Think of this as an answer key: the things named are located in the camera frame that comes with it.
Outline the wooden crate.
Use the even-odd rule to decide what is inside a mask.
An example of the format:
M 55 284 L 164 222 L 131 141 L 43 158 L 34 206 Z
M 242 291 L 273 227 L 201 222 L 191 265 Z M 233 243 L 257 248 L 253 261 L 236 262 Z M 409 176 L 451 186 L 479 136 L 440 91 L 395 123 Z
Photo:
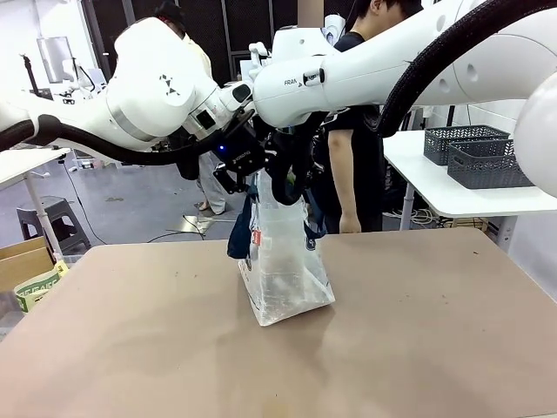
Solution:
M 450 223 L 451 228 L 456 227 L 471 227 L 474 229 L 479 229 L 485 233 L 489 227 L 489 221 L 483 218 L 460 218 L 453 219 Z

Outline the brown cardboard box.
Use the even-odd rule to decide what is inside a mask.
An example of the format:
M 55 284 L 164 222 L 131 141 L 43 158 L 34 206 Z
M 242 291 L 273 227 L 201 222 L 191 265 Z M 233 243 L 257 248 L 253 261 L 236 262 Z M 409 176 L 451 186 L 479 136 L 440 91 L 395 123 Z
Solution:
M 42 236 L 0 248 L 0 293 L 12 291 L 53 267 L 54 259 Z

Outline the bystander in cream jacket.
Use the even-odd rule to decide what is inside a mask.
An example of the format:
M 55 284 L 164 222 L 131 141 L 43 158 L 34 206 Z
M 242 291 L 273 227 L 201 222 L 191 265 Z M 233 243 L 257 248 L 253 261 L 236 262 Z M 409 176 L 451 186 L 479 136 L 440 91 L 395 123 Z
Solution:
M 172 0 L 164 0 L 154 12 L 154 16 L 169 26 L 188 47 L 194 51 L 203 63 L 205 73 L 212 78 L 211 60 L 204 50 L 186 33 L 185 12 Z M 203 193 L 204 200 L 196 204 L 200 212 L 211 210 L 220 215 L 226 209 L 226 193 L 213 175 L 218 159 L 212 152 L 198 157 L 198 173 L 196 184 Z

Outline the person's right hand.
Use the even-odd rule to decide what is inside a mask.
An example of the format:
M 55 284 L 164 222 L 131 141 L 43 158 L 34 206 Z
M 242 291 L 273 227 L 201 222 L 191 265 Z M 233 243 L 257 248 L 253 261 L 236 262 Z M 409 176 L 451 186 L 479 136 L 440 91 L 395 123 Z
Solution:
M 362 228 L 355 212 L 343 212 L 339 220 L 339 233 L 361 233 Z

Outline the dark grey plastic basket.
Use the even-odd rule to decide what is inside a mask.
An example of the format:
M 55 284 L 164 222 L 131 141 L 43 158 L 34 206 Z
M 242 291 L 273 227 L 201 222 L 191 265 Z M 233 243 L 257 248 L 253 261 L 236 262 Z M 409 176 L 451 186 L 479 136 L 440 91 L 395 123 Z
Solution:
M 447 174 L 470 190 L 534 185 L 520 169 L 511 139 L 450 144 Z
M 424 156 L 436 165 L 448 164 L 449 145 L 458 142 L 508 139 L 508 132 L 488 125 L 448 126 L 425 129 Z

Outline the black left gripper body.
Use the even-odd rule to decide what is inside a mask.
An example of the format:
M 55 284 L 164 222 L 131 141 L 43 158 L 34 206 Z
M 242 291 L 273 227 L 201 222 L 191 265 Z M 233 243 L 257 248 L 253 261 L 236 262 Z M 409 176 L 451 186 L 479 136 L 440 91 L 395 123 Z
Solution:
M 241 176 L 250 175 L 265 164 L 265 150 L 251 127 L 239 127 L 217 144 L 217 157 L 227 170 Z

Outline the large white table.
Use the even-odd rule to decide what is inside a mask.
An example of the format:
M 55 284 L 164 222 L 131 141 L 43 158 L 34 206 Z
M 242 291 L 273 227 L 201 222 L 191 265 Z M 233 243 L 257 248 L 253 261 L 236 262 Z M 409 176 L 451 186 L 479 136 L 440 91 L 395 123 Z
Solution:
M 507 252 L 518 218 L 522 215 L 557 213 L 557 199 L 533 187 L 470 190 L 448 176 L 444 166 L 423 155 L 423 131 L 399 131 L 385 138 L 384 156 L 407 182 L 399 224 L 411 224 L 414 194 L 418 193 L 438 215 L 452 219 L 501 218 L 497 245 Z

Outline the clear shopping bag navy handles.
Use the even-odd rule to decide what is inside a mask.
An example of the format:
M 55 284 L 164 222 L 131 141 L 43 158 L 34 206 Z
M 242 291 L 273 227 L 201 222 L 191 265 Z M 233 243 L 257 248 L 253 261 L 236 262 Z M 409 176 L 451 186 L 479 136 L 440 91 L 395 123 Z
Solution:
M 326 307 L 335 301 L 306 203 L 280 204 L 266 173 L 258 192 L 248 192 L 228 239 L 227 255 L 238 261 L 254 315 L 262 327 Z

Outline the grey step stool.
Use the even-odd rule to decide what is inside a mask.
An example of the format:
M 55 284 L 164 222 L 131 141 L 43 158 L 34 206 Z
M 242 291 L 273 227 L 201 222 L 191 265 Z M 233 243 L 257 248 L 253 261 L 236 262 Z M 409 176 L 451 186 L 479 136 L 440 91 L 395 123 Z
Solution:
M 43 196 L 41 202 L 63 254 L 69 253 L 78 246 L 83 246 L 85 249 L 91 248 L 90 240 L 65 198 Z M 18 207 L 17 217 L 24 240 L 44 235 L 37 211 L 32 203 Z

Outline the white table with leg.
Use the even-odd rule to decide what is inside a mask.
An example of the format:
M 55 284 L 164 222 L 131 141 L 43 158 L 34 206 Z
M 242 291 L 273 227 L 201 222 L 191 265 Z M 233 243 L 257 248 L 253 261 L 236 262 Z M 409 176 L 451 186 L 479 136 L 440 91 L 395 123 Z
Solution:
M 40 165 L 64 157 L 69 151 L 69 148 L 36 148 L 0 152 L 0 191 L 21 181 L 25 183 L 56 261 L 63 259 L 63 252 L 33 183 L 35 177 L 44 176 L 33 171 Z

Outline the green white paper bag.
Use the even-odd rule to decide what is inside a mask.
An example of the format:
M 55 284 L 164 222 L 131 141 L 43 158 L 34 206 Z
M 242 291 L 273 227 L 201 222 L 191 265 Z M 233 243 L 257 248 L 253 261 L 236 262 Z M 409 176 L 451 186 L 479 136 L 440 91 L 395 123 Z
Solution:
M 63 260 L 54 267 L 41 273 L 14 288 L 18 305 L 24 313 L 28 313 L 69 271 Z

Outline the person in black t-shirt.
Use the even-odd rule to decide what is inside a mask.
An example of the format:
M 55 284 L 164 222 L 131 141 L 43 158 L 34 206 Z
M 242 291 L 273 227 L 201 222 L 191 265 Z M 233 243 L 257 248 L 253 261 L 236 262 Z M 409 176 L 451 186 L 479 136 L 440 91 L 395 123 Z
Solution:
M 354 0 L 355 20 L 352 28 L 334 45 L 344 52 L 377 36 L 423 10 L 421 0 Z M 383 140 L 371 127 L 379 120 L 377 105 L 356 106 L 342 111 L 325 125 L 325 137 L 315 147 L 315 159 L 324 167 L 323 174 L 312 186 L 325 229 L 339 233 L 341 207 L 332 176 L 328 134 L 336 130 L 352 130 L 354 191 L 357 215 L 362 233 L 383 229 L 382 203 L 386 186 Z

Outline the white board panel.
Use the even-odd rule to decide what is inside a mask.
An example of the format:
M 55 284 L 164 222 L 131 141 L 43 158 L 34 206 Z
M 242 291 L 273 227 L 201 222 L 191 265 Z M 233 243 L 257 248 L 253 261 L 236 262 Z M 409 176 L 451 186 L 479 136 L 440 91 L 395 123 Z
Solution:
M 50 84 L 64 81 L 63 62 L 71 60 L 72 54 L 67 37 L 41 37 L 37 46 Z

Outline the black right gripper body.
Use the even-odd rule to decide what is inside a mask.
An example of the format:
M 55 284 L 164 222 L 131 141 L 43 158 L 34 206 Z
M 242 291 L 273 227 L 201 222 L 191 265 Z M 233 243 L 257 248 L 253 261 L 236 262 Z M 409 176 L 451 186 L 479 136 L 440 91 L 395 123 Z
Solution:
M 292 167 L 298 146 L 299 137 L 295 133 L 274 131 L 265 145 L 266 171 L 270 175 L 286 175 Z

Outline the small white background robot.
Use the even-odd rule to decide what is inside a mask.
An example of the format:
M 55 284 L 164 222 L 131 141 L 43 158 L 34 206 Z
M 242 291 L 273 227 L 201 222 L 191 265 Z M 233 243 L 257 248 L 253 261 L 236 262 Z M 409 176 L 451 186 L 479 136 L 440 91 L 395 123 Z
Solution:
M 250 79 L 254 81 L 263 68 L 272 63 L 272 53 L 262 42 L 249 44 L 248 50 L 252 62 L 252 68 L 248 71 L 248 74 Z

